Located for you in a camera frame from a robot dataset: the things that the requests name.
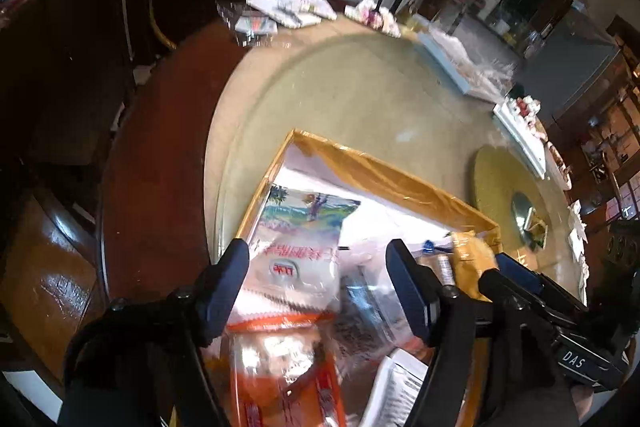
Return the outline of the silver white-text snack packet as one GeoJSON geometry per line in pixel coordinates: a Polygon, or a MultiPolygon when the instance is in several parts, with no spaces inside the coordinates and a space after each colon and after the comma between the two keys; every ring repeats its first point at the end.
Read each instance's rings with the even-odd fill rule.
{"type": "Polygon", "coordinates": [[[409,352],[396,349],[378,367],[360,427],[405,425],[418,399],[428,366],[409,352]]]}

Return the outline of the white food tray far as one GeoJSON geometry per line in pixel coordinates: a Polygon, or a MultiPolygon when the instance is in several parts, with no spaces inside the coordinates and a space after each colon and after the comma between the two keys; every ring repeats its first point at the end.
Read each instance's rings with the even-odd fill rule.
{"type": "Polygon", "coordinates": [[[510,64],[474,62],[457,37],[439,29],[420,31],[418,41],[464,95],[498,104],[511,90],[513,67],[510,64]]]}

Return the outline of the dark wooden side chair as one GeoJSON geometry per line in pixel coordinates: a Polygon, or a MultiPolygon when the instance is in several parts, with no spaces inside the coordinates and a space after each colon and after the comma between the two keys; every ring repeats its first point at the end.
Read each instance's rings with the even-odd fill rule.
{"type": "Polygon", "coordinates": [[[1,213],[1,334],[17,360],[64,395],[67,347],[105,309],[96,239],[42,187],[1,213]]]}

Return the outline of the golden lazy susan turntable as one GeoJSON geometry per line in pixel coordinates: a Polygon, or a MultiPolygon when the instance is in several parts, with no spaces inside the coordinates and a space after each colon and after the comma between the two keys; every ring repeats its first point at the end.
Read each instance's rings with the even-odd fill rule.
{"type": "Polygon", "coordinates": [[[579,296],[582,268],[570,247],[570,210],[555,182],[535,176],[508,148],[485,145],[473,160],[472,195],[476,208],[498,223],[504,253],[579,296]]]}

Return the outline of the crumpled tissue with spoon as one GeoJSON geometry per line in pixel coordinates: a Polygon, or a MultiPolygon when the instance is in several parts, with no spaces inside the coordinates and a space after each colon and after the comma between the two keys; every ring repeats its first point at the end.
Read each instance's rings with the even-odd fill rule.
{"type": "Polygon", "coordinates": [[[354,22],[383,35],[400,38],[401,31],[394,14],[383,5],[384,0],[361,0],[356,5],[346,5],[344,15],[354,22]]]}

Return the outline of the grey refrigerator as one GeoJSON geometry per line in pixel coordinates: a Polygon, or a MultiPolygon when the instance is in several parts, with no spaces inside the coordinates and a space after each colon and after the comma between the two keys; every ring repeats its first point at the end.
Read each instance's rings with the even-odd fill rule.
{"type": "Polygon", "coordinates": [[[538,117],[560,117],[604,72],[618,53],[614,39],[585,13],[570,8],[528,58],[515,81],[541,104],[538,117]]]}

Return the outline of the white landscape-print snack bag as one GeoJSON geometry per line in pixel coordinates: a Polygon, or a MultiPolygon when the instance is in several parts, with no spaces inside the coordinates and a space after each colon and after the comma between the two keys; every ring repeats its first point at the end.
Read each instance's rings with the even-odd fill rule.
{"type": "Polygon", "coordinates": [[[340,309],[340,243],[356,199],[273,184],[253,228],[250,266],[228,326],[282,327],[340,309]]]}

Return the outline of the bowl with food scraps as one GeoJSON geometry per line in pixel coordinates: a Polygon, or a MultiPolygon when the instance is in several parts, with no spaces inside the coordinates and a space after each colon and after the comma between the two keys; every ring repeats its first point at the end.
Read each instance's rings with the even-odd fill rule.
{"type": "Polygon", "coordinates": [[[572,189],[570,170],[568,170],[556,147],[551,142],[547,142],[544,146],[544,153],[546,153],[549,178],[558,184],[558,187],[563,192],[570,191],[572,189]]]}

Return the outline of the clear blue-edged cracker sleeve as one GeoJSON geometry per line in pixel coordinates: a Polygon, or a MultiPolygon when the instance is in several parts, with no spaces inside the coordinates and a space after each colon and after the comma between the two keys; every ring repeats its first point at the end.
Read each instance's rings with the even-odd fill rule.
{"type": "Polygon", "coordinates": [[[420,254],[416,257],[419,265],[430,268],[439,282],[446,286],[456,285],[451,259],[451,244],[436,244],[429,239],[422,244],[420,254]]]}

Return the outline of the yellow-taped white cardboard tray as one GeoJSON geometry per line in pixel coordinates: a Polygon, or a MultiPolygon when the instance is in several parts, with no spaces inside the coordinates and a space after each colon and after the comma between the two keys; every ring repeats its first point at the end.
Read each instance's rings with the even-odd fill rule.
{"type": "Polygon", "coordinates": [[[493,251],[501,248],[495,221],[450,192],[356,147],[352,138],[311,132],[286,124],[270,130],[265,124],[244,126],[233,138],[220,182],[205,177],[207,237],[214,257],[235,236],[246,239],[257,221],[257,208],[273,183],[305,187],[323,182],[329,191],[344,190],[361,199],[372,199],[378,209],[408,213],[421,223],[475,234],[493,251]]]}

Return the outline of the yellow biscuit packet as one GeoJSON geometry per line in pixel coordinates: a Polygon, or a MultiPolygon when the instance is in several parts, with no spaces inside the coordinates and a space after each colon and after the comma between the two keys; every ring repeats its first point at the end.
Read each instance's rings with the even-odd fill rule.
{"type": "Polygon", "coordinates": [[[499,229],[451,232],[450,237],[450,263],[457,286],[472,299],[488,301],[478,283],[485,271],[498,268],[496,254],[502,247],[499,229]]]}

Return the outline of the orange soda cracker pack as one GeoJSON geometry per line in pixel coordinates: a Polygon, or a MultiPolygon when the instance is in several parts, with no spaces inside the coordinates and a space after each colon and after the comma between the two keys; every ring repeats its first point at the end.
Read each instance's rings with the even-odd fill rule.
{"type": "Polygon", "coordinates": [[[233,426],[344,426],[334,315],[259,317],[226,327],[233,426]]]}

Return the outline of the clear plastic wrapper on table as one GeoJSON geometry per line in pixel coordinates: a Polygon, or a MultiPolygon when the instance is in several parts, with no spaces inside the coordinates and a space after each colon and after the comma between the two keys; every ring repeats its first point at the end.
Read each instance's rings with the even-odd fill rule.
{"type": "Polygon", "coordinates": [[[218,2],[217,12],[242,48],[269,46],[278,34],[274,20],[245,3],[218,2]]]}

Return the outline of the white flat box right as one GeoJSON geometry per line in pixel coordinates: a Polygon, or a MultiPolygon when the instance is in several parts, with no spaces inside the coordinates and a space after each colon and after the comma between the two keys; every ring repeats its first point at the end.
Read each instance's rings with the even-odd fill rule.
{"type": "Polygon", "coordinates": [[[538,176],[544,179],[547,174],[546,153],[544,153],[544,143],[534,135],[532,129],[528,127],[525,119],[520,115],[520,111],[515,103],[508,98],[494,106],[492,110],[494,116],[500,124],[506,128],[512,138],[522,150],[523,155],[529,163],[530,168],[538,176]]]}

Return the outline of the white tissues right edge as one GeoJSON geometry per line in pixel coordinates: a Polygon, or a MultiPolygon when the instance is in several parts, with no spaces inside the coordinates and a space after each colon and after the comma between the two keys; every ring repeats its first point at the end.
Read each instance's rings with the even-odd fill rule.
{"type": "Polygon", "coordinates": [[[586,305],[588,303],[587,284],[590,277],[590,269],[586,258],[586,245],[588,244],[586,225],[582,222],[582,204],[575,200],[568,206],[568,243],[573,251],[573,257],[579,267],[578,297],[586,305]]]}

